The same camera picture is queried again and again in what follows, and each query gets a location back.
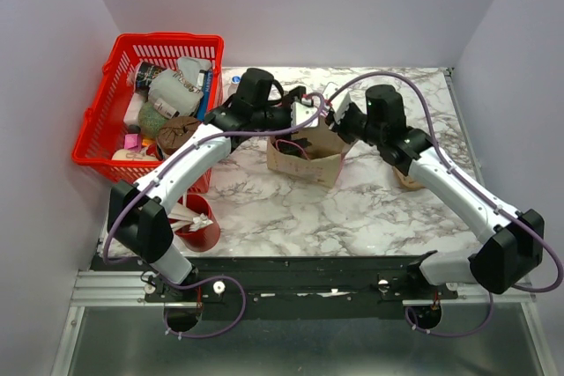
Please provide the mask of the pink and beige paper bag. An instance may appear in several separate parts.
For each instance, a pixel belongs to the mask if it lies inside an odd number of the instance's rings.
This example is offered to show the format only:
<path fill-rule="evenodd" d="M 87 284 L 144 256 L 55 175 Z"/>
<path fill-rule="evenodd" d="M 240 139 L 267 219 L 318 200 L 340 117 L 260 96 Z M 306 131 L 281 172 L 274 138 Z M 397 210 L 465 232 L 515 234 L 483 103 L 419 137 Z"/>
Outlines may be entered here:
<path fill-rule="evenodd" d="M 281 136 L 272 136 L 267 141 L 267 167 L 275 172 L 332 188 L 340 175 L 351 145 L 344 143 L 325 123 L 326 111 L 319 109 L 312 116 L 319 118 L 316 128 L 300 128 L 292 133 L 307 136 L 312 143 L 305 151 L 281 151 Z"/>

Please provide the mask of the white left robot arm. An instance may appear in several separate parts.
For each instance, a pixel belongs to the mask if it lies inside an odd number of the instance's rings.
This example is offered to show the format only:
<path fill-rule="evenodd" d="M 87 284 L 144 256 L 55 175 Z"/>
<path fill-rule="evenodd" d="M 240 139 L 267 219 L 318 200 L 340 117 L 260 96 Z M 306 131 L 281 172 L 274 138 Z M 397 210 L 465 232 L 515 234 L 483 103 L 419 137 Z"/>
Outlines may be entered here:
<path fill-rule="evenodd" d="M 196 288 L 195 268 L 174 245 L 168 215 L 204 173 L 255 136 L 285 136 L 317 120 L 323 96 L 298 86 L 270 97 L 280 83 L 266 70 L 249 68 L 234 94 L 213 108 L 174 154 L 133 183 L 117 182 L 110 191 L 107 241 L 118 240 L 164 278 L 177 301 Z"/>

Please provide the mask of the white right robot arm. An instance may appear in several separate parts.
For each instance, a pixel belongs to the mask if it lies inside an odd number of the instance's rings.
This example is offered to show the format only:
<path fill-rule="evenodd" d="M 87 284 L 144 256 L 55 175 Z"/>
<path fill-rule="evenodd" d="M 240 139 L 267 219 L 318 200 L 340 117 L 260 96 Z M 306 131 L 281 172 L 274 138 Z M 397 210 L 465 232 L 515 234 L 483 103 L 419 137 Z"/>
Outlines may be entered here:
<path fill-rule="evenodd" d="M 347 94 L 330 100 L 330 129 L 349 144 L 362 141 L 376 147 L 387 164 L 442 200 L 481 245 L 431 251 L 411 262 L 405 287 L 413 297 L 423 299 L 447 283 L 479 284 L 502 294 L 541 263 L 543 248 L 531 234 L 544 234 L 544 219 L 535 210 L 522 213 L 496 198 L 445 151 L 437 151 L 425 131 L 407 124 L 403 98 L 393 86 L 374 85 L 365 99 L 365 111 Z"/>

